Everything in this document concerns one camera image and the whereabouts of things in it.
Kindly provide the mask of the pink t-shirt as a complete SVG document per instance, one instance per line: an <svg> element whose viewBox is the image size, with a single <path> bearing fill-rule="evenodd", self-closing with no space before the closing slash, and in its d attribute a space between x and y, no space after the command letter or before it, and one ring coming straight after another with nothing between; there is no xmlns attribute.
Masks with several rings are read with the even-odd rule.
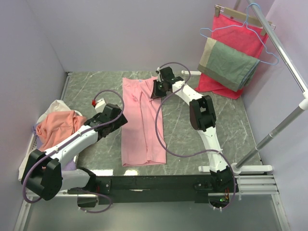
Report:
<svg viewBox="0 0 308 231"><path fill-rule="evenodd" d="M127 123L121 131L121 160L124 167L148 166L166 163L166 151L159 143L164 142L162 112L158 114L157 125L155 117L160 99L151 99L154 81L149 79L122 80L124 116Z"/></svg>

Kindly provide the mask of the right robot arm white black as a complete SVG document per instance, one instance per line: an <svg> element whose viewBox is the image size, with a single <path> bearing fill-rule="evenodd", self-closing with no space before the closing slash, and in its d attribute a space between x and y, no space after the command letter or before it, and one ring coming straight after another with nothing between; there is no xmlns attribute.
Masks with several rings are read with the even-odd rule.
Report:
<svg viewBox="0 0 308 231"><path fill-rule="evenodd" d="M216 113L212 98L204 96L191 88L183 78L176 77L171 67L158 67L157 80L154 81L154 87L151 99L165 97L159 105L155 116L155 133L161 146L171 155L189 158L199 154L206 153L209 159L209 173L211 176L211 188L215 192L226 192L233 189L236 192L236 178L227 158L222 154L222 149L217 137ZM190 124L200 135L205 150L190 155L178 155L162 143L158 134L158 115L162 105L172 95L179 96L190 109Z"/></svg>

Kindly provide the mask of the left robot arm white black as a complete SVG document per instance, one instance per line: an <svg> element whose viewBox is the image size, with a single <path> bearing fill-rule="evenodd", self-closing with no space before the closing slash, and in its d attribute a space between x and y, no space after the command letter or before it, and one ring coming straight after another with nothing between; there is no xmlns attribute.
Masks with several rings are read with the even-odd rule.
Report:
<svg viewBox="0 0 308 231"><path fill-rule="evenodd" d="M33 150L27 160L21 184L46 201L59 191L80 188L84 193L96 192L96 175L82 167L64 167L84 149L105 138L127 123L122 109L108 103L102 112L88 119L79 130L61 143L45 150Z"/></svg>

